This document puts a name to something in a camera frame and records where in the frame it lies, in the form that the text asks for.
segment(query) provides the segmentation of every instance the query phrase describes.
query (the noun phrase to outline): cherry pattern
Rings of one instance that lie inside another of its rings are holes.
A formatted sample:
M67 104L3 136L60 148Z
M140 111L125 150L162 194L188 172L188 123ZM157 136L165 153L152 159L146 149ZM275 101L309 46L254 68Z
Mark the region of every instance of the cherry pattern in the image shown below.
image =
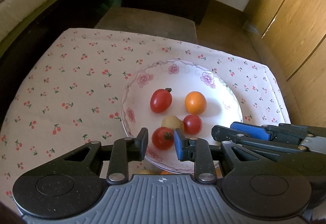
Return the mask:
M74 120L72 120L72 122L75 124L75 126L78 126L78 123L82 123L83 121L82 121L82 119L81 118L79 118L79 119L74 119Z
M19 150L19 148L21 148L21 147L22 147L22 143L21 143L21 142L19 142L19 141L18 141L18 139L15 141L15 143L16 143L16 150L18 151L18 150Z
M60 131L61 131L61 127L59 126L59 124L55 124L55 125L54 125L54 129L53 129L53 131L52 131L52 134L53 134L53 135L56 135L57 132L60 132Z
M121 122L121 117L119 116L119 113L118 113L118 112L115 112L114 115L111 114L109 117L110 117L111 119L117 119L117 120L119 120L119 121Z
M73 68L72 70L74 71L74 72L77 72L77 70L79 70L80 69L80 67L76 67L76 68Z
M33 152L33 156L36 156L38 154L35 150L35 146L31 147L29 150Z
M199 55L198 58L199 58L199 59L204 59L204 60L206 60L206 57L204 57L203 54Z
M107 138L110 138L110 137L112 137L112 135L108 131L105 132L105 135L102 135L102 138L104 138L104 139L107 139Z
M125 79L128 79L128 77L131 77L131 73L126 73L126 72L124 72L124 73L122 73L123 75L124 75L124 78Z
M11 178L11 175L9 172L5 172L4 176L6 177L6 180L9 180L9 178Z
M52 149L50 149L50 150L47 150L46 151L46 154L49 156L49 157L51 157L52 155L51 155L51 153L55 153L55 151L54 151L54 149L52 148Z
M94 108L92 108L92 112L93 113L99 113L100 112L100 110L99 110L99 108L98 108L98 106L96 106L96 107L94 107Z
M17 118L14 119L15 123L19 122L21 120L20 116L17 116Z
M24 167L23 167L23 163L20 162L20 163L17 163L17 167L21 170L24 170Z
M95 73L94 69L93 68L90 68L89 71L88 71L88 73L86 75L87 76L91 76L94 73Z
M1 141L4 143L4 145L6 146L7 145L7 136L6 135L3 135L2 137L1 137Z
M134 51L134 49L131 48L130 46L129 47L125 47L124 50L130 51L130 52L133 52Z
M65 109L68 109L69 107L73 107L74 103L62 103L61 106L64 107Z
M108 69L105 69L104 71L102 71L102 74L103 75L107 75L108 77L111 77L111 73L109 73L109 70Z
M35 120L34 121L31 121L29 123L29 126L31 127L31 129L34 129L35 125L36 125L36 121Z
M86 94L87 94L88 96L92 96L93 93L94 93L94 90L93 90L93 89L90 89L90 90L88 90L88 91L86 92Z
M111 103L113 104L113 103L115 103L115 101L118 101L118 97L115 96L115 97L109 98L108 100L111 101Z
M49 109L49 107L48 106L46 106L43 110L42 110L42 112L43 112L43 114L45 114L47 111L49 111L50 109Z
M171 51L171 47L169 46L169 47L162 47L162 51L164 51L164 52L169 52L169 51Z

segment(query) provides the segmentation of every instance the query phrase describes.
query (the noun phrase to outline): pink flower pattern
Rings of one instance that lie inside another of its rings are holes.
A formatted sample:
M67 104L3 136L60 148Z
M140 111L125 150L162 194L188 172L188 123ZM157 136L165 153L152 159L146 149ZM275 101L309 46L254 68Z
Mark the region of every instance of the pink flower pattern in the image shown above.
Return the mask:
M207 85L211 86L212 89L216 88L214 84L214 75L212 73L204 72L200 79Z
M179 73L179 66L173 64L169 67L169 74L178 74Z
M277 125L290 121L281 93L272 92L279 90L277 81L262 64L156 36L68 29L27 73L4 119L0 131L0 175L10 172L15 176L0 178L0 200L17 211L11 192L21 174L92 140L108 145L123 136L120 121L126 118L135 124L138 118L132 107L127 109L126 115L121 114L122 89L142 67L172 58L212 69L198 76L203 86L217 89L218 77L224 80L239 100L245 123ZM169 73L181 74L181 70L172 66ZM153 78L141 72L135 82L144 87ZM155 149L148 148L146 155L157 162L163 160ZM147 161L142 163L141 166L140 163L129 165L131 174L147 167Z
M141 72L137 78L137 83L140 88L144 87L154 78L153 74L148 74L146 72Z
M136 120L135 120L135 113L134 113L134 111L131 110L129 107L128 107L128 109L127 109L127 115L128 115L128 117L129 117L130 122L133 122L133 123L136 122Z

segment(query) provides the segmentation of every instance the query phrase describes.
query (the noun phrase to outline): wooden floor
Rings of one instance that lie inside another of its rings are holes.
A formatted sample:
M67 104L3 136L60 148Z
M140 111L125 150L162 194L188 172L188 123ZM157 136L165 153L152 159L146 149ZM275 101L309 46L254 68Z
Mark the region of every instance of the wooden floor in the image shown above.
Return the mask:
M203 21L196 26L200 45L261 62L250 39L242 29L243 12L211 0Z

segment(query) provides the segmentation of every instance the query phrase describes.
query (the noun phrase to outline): orange cherry tomato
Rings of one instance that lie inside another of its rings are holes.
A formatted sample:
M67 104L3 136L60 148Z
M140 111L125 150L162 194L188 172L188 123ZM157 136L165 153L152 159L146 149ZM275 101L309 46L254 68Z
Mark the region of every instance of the orange cherry tomato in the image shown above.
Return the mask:
M185 98L185 108L193 115L202 114L207 108L205 96L200 92L188 93Z
M164 170L164 171L162 171L162 172L160 173L160 175L164 175L164 174L175 174L175 173L171 173L171 172L166 171L166 170Z

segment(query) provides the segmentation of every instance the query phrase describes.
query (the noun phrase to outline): tomato stem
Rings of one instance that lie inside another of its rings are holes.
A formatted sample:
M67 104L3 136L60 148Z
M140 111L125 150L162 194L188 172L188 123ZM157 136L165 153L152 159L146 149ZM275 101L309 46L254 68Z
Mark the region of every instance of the tomato stem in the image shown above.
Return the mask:
M165 140L172 139L172 135L171 135L171 133L170 133L170 132L166 132L166 133L164 133L164 139L165 139Z

